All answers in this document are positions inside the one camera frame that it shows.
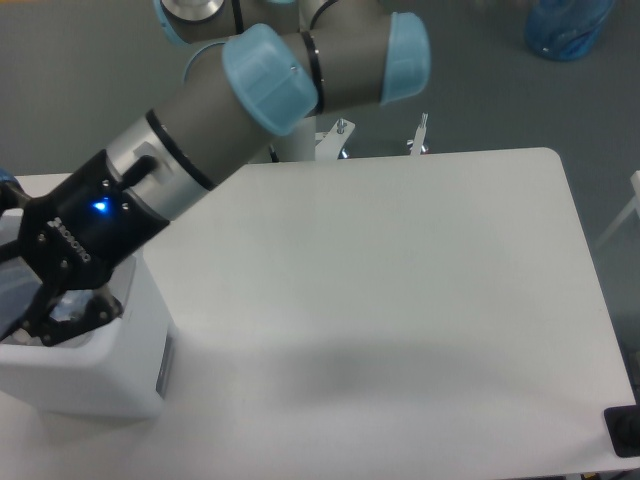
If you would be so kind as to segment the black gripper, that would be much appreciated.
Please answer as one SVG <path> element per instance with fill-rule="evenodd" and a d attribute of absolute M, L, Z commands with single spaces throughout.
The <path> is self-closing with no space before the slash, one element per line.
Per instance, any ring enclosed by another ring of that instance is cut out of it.
<path fill-rule="evenodd" d="M 30 200 L 18 182 L 1 183 L 1 214 L 25 209 L 18 240 L 1 246 L 1 263 L 20 255 L 43 280 L 68 263 L 59 287 L 68 291 L 40 286 L 19 317 L 19 327 L 44 346 L 99 329 L 124 312 L 104 284 L 123 260 L 169 225 L 133 194 L 158 166 L 144 155 L 120 175 L 101 150 L 42 197 Z"/>

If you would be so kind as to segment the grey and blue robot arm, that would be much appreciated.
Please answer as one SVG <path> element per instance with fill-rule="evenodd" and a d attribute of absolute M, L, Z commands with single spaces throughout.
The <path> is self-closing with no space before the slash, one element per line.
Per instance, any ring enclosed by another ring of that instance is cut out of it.
<path fill-rule="evenodd" d="M 158 1 L 167 37 L 201 43 L 176 93 L 51 190 L 1 177 L 20 213 L 1 248 L 1 334 L 54 346 L 123 312 L 115 269 L 305 118 L 419 94 L 422 19 L 378 1 Z"/>

